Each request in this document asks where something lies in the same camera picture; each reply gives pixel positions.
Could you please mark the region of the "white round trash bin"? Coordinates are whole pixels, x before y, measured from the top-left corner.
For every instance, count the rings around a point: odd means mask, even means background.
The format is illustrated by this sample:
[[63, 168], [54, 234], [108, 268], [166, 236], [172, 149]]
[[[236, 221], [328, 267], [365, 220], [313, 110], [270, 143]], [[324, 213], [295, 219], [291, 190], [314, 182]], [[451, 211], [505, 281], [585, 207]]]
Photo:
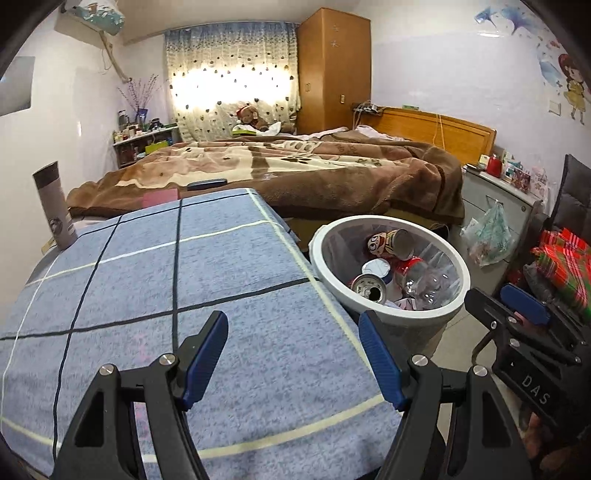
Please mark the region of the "white round trash bin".
[[[413, 257], [442, 269], [452, 280], [450, 301], [433, 310], [415, 310], [394, 280], [395, 258], [379, 258], [367, 250], [366, 242], [377, 232], [405, 229], [415, 240]], [[374, 310], [394, 335], [400, 337], [413, 353], [431, 356], [444, 330], [459, 313], [471, 287], [465, 261], [452, 245], [436, 233], [407, 220], [377, 215], [346, 217], [322, 226], [308, 243], [311, 264], [322, 282], [356, 319]], [[349, 288], [360, 274], [374, 274], [387, 286], [385, 304], [375, 303]]]

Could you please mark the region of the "dark blue glasses case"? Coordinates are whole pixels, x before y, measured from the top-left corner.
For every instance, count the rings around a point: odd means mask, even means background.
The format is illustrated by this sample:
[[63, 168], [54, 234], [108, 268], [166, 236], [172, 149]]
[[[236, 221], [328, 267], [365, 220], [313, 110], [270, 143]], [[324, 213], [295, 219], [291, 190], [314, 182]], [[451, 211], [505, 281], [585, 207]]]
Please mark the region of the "dark blue glasses case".
[[187, 191], [204, 191], [209, 190], [212, 188], [219, 188], [225, 186], [228, 183], [228, 180], [223, 178], [218, 179], [208, 179], [208, 180], [201, 180], [191, 182], [186, 186]]

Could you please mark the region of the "patterned window curtain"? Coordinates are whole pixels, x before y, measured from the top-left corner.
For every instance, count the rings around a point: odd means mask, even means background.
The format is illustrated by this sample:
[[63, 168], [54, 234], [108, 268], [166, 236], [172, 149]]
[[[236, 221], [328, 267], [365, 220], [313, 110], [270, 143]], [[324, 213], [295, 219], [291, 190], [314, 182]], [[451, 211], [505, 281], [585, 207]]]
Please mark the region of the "patterned window curtain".
[[183, 141], [229, 138], [244, 114], [294, 126], [301, 109], [296, 23], [225, 22], [169, 30], [164, 53]]

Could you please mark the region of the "purple dried flower branches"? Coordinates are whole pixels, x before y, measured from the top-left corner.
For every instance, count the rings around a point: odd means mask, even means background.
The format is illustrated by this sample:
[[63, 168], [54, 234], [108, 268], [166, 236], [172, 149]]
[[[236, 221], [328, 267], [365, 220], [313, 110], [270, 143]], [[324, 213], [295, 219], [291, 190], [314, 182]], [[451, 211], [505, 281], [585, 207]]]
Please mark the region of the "purple dried flower branches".
[[148, 79], [129, 79], [125, 88], [117, 88], [119, 94], [132, 108], [134, 113], [146, 109], [159, 87], [159, 76], [152, 74]]

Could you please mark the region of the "cartoon girl wall sticker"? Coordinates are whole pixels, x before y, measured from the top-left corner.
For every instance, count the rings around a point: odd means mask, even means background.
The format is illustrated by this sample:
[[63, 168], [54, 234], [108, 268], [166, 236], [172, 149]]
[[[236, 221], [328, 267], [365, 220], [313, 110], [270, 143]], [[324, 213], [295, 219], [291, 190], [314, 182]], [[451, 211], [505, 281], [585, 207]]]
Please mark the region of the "cartoon girl wall sticker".
[[559, 54], [555, 62], [542, 53], [538, 62], [545, 84], [566, 101], [571, 119], [584, 125], [590, 94], [581, 69], [567, 53]]

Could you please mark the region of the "plastic bag on cabinet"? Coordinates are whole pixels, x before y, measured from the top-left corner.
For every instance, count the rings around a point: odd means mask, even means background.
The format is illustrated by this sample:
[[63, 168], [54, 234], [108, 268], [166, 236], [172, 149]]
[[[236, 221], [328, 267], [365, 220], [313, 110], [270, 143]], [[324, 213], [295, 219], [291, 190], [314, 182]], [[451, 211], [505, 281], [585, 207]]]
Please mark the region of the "plastic bag on cabinet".
[[506, 260], [512, 253], [514, 235], [504, 205], [496, 201], [480, 218], [472, 218], [460, 233], [469, 259], [479, 268]]

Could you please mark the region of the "black chair back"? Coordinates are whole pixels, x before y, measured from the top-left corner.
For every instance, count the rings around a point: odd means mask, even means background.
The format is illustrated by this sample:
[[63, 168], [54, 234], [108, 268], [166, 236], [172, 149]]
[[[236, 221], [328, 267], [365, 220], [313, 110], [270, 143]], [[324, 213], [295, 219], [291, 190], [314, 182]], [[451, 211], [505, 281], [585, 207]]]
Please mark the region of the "black chair back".
[[573, 155], [566, 154], [562, 180], [551, 215], [556, 228], [566, 228], [590, 244], [591, 170]]

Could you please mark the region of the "red milk can with cartoon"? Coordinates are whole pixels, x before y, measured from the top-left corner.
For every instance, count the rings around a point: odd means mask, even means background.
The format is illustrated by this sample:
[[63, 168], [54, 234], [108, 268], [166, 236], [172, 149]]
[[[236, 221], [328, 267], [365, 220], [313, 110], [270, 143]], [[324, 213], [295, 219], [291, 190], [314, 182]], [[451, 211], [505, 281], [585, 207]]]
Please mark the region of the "red milk can with cartoon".
[[370, 255], [405, 261], [414, 255], [415, 240], [409, 231], [394, 229], [377, 232], [370, 236], [366, 246]]

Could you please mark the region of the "grey thermos flask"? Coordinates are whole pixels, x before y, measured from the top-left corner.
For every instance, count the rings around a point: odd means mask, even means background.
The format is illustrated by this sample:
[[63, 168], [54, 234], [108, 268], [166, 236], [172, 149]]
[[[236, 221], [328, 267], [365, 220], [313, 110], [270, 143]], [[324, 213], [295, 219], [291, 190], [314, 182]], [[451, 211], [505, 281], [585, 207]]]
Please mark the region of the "grey thermos flask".
[[36, 171], [33, 179], [53, 239], [60, 250], [66, 250], [76, 242], [77, 233], [61, 186], [58, 162]]

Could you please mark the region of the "red drink can top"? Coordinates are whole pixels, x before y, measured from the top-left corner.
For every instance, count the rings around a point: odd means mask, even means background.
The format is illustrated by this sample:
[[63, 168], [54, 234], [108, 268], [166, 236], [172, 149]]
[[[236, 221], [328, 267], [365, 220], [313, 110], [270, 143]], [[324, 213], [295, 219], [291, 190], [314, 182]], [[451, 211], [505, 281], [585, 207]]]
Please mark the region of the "red drink can top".
[[349, 288], [367, 300], [379, 304], [386, 303], [387, 286], [377, 275], [370, 273], [357, 275]]

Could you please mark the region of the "clear plastic bottle red label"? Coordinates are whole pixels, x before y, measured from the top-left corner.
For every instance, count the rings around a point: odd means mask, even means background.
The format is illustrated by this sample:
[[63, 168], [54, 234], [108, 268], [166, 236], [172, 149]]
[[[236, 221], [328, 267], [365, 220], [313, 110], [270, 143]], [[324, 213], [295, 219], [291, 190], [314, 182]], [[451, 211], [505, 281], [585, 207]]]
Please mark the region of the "clear plastic bottle red label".
[[446, 305], [452, 297], [452, 280], [439, 268], [430, 266], [420, 257], [393, 264], [394, 280], [415, 310], [433, 310]]

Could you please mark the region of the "red gift box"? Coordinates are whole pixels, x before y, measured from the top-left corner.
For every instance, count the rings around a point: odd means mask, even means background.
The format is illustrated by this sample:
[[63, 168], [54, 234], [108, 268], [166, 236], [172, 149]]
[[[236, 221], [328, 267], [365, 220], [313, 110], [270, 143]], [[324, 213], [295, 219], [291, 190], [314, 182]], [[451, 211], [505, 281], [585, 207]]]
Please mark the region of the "red gift box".
[[142, 196], [141, 207], [143, 209], [160, 206], [172, 206], [178, 204], [179, 192], [177, 189], [150, 190]]

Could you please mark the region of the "brown patterned blanket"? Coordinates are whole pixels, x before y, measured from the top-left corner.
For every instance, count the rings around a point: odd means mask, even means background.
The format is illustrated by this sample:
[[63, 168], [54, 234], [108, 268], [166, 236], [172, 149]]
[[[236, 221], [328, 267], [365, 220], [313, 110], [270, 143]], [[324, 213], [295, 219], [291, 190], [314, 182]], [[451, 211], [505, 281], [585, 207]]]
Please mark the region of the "brown patterned blanket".
[[460, 161], [429, 143], [374, 139], [355, 131], [322, 139], [242, 137], [177, 143], [71, 190], [76, 216], [140, 209], [152, 191], [190, 196], [193, 182], [224, 179], [252, 188], [283, 217], [335, 219], [403, 210], [445, 224], [465, 216]]

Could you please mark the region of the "red cup on cabinet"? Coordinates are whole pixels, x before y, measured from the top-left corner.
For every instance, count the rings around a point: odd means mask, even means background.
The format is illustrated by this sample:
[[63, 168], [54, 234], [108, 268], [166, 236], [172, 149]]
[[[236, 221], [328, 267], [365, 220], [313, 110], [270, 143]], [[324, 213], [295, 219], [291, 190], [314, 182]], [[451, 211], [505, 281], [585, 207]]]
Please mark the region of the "red cup on cabinet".
[[496, 155], [492, 154], [487, 163], [486, 173], [495, 177], [500, 178], [503, 171], [503, 162], [502, 160]]

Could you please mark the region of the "cluttered white shelf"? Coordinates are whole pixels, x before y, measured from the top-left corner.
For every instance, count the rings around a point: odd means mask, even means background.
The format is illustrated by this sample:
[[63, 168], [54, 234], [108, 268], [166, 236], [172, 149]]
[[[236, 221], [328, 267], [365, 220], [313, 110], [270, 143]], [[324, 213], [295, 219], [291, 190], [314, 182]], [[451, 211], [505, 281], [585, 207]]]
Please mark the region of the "cluttered white shelf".
[[159, 117], [149, 118], [147, 109], [139, 109], [133, 122], [120, 125], [112, 133], [117, 167], [130, 166], [179, 139], [176, 123], [162, 123]]

